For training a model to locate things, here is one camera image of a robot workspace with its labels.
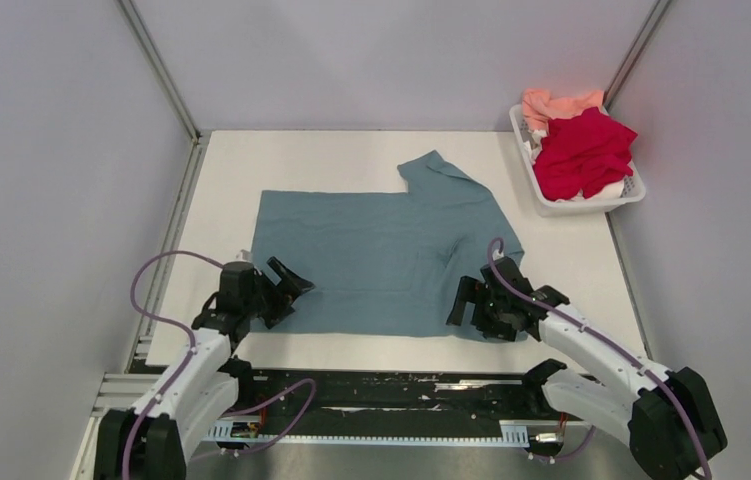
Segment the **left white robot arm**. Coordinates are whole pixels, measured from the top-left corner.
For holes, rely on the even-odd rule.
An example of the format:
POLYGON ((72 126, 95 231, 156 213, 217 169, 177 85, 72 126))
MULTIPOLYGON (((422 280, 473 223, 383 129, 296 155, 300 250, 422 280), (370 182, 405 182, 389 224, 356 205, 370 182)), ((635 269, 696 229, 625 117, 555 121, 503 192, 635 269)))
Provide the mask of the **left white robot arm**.
POLYGON ((129 407, 110 409, 100 421, 93 478, 183 479, 215 422, 255 405, 252 367, 235 350, 253 320, 273 328, 314 285, 275 257, 268 266, 276 281, 247 261, 214 265, 218 288, 192 324, 168 322, 187 339, 178 359, 129 407))

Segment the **teal blue t-shirt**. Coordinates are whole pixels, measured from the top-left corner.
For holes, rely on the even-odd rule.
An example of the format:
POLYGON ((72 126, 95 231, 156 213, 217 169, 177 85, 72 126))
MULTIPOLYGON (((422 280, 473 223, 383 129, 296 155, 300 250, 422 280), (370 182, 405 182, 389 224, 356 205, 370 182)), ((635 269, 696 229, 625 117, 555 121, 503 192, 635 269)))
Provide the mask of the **teal blue t-shirt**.
POLYGON ((276 258, 313 284, 280 333, 456 336, 447 322, 459 281, 478 277, 501 238, 524 250, 492 192, 437 152, 398 166, 402 193, 262 193, 252 258, 276 258))

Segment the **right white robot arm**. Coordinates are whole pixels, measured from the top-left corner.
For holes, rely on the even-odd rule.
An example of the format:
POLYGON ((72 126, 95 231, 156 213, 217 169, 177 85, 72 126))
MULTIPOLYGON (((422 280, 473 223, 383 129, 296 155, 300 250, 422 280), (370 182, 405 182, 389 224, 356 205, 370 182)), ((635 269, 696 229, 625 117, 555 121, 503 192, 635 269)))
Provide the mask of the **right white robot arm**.
POLYGON ((728 438, 705 379, 674 371, 621 346, 593 326, 557 289, 534 288, 516 262, 502 257, 463 276, 447 324, 470 323, 484 338, 525 333, 585 369, 547 359, 524 378, 522 403, 535 417, 573 415, 625 444, 652 479, 709 479, 710 460, 728 438))

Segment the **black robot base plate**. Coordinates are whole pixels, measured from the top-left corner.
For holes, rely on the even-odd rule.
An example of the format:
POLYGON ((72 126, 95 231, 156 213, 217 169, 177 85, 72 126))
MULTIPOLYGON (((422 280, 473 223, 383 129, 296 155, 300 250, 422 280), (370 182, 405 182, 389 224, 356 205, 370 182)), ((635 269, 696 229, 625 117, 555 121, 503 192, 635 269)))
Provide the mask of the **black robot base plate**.
MULTIPOLYGON (((276 438, 255 445, 214 442, 242 453, 288 433, 492 437, 500 422, 524 426, 573 416, 538 405, 538 392, 525 374, 252 370, 251 391, 219 420, 233 420, 236 432, 276 438)), ((564 459, 560 439, 531 436, 524 450, 564 459)))

